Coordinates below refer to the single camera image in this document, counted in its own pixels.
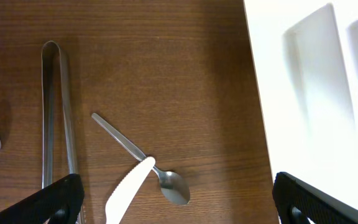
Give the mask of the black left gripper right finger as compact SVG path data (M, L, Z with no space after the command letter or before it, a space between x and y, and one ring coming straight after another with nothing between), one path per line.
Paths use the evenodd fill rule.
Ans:
M282 224L358 224L358 210L287 172L276 174L272 196Z

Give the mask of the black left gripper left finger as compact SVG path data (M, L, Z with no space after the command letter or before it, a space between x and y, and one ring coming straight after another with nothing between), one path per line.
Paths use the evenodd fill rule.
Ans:
M69 174L0 212L0 224L75 224L85 191L81 177Z

